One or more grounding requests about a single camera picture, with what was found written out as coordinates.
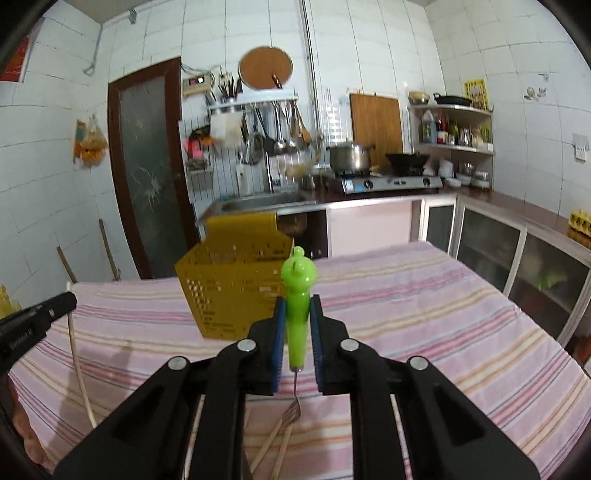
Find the wooden chopstick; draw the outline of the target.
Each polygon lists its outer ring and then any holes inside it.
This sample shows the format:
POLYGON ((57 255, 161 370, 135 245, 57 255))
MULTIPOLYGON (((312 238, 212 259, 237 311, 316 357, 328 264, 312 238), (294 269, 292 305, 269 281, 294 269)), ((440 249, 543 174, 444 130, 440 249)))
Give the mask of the wooden chopstick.
POLYGON ((287 454, 287 448, 288 448, 288 444, 290 443, 290 436, 291 436, 291 433, 293 433, 293 429, 294 429, 294 423, 290 423, 290 425, 288 425, 286 430, 283 432, 283 440, 281 441, 281 444, 280 444, 279 453, 277 453, 277 456, 276 456, 276 463, 274 463, 274 465, 273 465, 273 471, 271 472, 270 480, 279 480, 280 479, 281 468, 283 467, 284 457, 286 457, 286 454, 287 454))
POLYGON ((97 426, 97 421, 90 403, 90 399, 87 393, 86 385, 84 382, 84 376, 81 368, 80 357, 77 350, 76 344, 76 336, 75 336, 75 328, 73 323, 73 312, 67 314, 67 327, 68 327, 68 336, 69 336, 69 344, 70 350, 72 355, 72 362, 74 367, 74 372, 76 375, 77 384, 80 390, 80 395, 82 398, 82 402, 86 411, 86 415, 88 421, 91 425, 91 428, 94 429, 97 426))
POLYGON ((256 471, 256 468, 259 467, 260 462, 263 461, 264 456, 266 453, 269 452, 270 446, 273 443, 274 439, 276 439, 277 434, 280 432, 280 428, 283 426, 283 419, 278 419, 276 424, 274 424, 273 429, 270 431, 270 434, 266 436, 266 440, 263 441, 263 445, 260 446, 259 450, 256 453, 256 456, 252 459, 249 463, 249 469, 253 473, 256 471))

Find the green handled fork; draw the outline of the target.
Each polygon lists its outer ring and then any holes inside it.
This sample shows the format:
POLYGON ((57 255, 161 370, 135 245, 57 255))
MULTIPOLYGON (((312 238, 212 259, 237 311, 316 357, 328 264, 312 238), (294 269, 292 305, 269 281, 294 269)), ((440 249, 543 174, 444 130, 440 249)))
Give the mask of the green handled fork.
POLYGON ((303 247, 294 247, 280 269, 280 278, 286 287, 287 350, 290 371, 294 373, 294 401, 283 414, 283 426, 290 427, 301 416, 297 398, 297 378, 304 369, 307 354, 308 316, 310 316, 311 287, 317 279, 317 267, 304 253, 303 247))

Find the kitchen counter cabinets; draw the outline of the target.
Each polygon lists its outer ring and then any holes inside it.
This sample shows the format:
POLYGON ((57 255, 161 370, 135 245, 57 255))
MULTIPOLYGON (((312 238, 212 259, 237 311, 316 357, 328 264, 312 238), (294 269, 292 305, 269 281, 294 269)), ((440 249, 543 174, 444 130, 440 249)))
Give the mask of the kitchen counter cabinets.
POLYGON ((329 205, 328 254, 426 241, 472 269, 562 346, 590 333, 590 244, 566 219, 494 192, 348 198, 329 205))

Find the yellow perforated utensil basket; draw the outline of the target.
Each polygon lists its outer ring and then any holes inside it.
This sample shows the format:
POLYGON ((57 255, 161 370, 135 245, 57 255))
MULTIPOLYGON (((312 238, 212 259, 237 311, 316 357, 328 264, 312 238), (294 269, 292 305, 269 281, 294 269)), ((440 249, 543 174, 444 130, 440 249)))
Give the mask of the yellow perforated utensil basket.
POLYGON ((271 212, 205 221, 204 241, 175 264, 202 337, 238 340, 252 323, 273 315, 276 298, 286 292, 280 267, 293 245, 271 212))

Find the hanging plastic bag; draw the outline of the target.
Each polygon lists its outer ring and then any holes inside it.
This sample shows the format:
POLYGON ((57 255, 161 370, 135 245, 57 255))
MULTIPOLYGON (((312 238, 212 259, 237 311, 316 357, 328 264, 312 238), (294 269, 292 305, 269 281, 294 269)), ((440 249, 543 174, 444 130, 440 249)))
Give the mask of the hanging plastic bag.
POLYGON ((92 114, 86 122, 78 120, 74 132, 73 162, 84 168, 98 166, 105 157, 108 143, 96 115, 92 114))

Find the dark wooden glass door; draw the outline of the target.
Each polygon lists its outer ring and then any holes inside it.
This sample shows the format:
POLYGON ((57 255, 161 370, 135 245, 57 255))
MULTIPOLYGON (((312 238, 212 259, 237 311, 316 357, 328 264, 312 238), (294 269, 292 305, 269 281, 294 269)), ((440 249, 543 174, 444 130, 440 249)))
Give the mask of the dark wooden glass door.
POLYGON ((108 85, 110 166, 120 220, 139 277, 174 277, 198 242, 182 159, 178 57, 108 85))

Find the gas stove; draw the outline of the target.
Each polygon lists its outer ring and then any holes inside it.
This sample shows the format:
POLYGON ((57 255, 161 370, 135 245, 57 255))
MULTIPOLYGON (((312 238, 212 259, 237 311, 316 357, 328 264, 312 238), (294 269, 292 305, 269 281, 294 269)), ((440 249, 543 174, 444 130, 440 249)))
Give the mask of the gas stove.
POLYGON ((332 189, 345 195, 441 189, 443 181, 434 176, 396 177, 391 175, 349 176, 332 180, 332 189))

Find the steel sink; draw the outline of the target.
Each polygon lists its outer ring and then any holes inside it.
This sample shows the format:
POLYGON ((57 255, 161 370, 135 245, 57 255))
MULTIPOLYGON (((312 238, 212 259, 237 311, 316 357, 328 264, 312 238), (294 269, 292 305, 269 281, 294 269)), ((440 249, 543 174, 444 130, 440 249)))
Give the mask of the steel sink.
POLYGON ((317 201, 311 194, 301 191, 239 196, 213 202, 202 217, 277 210, 297 205, 315 205, 315 203, 317 201))

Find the black wok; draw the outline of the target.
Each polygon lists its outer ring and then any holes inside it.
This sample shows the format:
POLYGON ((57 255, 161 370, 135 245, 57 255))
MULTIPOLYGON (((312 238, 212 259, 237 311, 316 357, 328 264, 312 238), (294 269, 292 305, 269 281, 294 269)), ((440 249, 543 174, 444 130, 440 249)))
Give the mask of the black wok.
POLYGON ((390 162, 394 176, 407 177, 422 176, 430 156, 420 153, 388 153, 386 158, 390 162))

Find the corner shelf rack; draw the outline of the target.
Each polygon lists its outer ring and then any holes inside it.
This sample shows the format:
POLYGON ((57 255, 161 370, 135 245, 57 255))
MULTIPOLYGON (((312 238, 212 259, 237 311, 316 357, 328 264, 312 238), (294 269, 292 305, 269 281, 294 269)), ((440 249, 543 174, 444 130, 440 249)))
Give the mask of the corner shelf rack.
POLYGON ((481 190, 493 187, 493 112, 467 97, 412 92, 406 114, 411 151, 428 157, 428 172, 481 190))

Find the steel cooking pot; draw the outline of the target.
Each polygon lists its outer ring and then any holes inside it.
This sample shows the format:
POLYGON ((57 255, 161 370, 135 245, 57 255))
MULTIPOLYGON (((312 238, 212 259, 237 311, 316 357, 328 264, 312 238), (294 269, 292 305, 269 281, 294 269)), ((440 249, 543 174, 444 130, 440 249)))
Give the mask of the steel cooking pot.
POLYGON ((335 175, 367 175, 370 172, 370 153, 374 144, 365 146, 346 141, 325 148, 329 152, 329 166, 335 175))

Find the wooden cutting board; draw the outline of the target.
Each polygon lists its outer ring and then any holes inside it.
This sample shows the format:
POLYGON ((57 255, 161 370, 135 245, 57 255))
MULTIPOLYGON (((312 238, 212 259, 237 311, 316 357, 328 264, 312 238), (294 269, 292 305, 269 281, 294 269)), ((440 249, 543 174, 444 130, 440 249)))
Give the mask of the wooden cutting board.
POLYGON ((353 139, 370 148, 373 167, 389 166, 388 154, 403 152, 399 100, 378 95, 351 94, 353 139))

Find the round wooden board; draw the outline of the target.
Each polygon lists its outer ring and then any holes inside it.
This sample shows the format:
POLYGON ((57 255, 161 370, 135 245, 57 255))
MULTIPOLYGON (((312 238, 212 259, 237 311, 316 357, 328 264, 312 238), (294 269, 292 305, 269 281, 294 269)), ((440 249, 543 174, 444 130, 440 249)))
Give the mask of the round wooden board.
POLYGON ((293 61, 283 50, 260 46, 249 50, 238 63, 238 76, 253 90, 280 89, 290 80, 293 61))

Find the wall utensil rack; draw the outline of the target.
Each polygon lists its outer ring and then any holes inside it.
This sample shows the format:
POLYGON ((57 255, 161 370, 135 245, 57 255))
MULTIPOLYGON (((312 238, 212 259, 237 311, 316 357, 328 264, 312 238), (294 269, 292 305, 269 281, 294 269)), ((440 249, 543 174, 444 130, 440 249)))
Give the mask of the wall utensil rack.
POLYGON ((266 139, 290 138, 287 120, 303 96, 294 88, 239 93, 215 102, 211 94, 181 100, 179 134, 190 199, 269 192, 279 186, 270 170, 266 139))

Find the yellow wall poster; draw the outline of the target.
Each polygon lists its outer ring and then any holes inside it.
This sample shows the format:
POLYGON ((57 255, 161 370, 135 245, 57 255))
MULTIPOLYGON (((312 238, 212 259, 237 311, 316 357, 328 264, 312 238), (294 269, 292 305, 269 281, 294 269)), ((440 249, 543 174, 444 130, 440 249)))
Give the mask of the yellow wall poster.
POLYGON ((484 79, 468 80, 464 83, 465 96, 471 100, 473 108, 490 111, 490 101, 484 79))

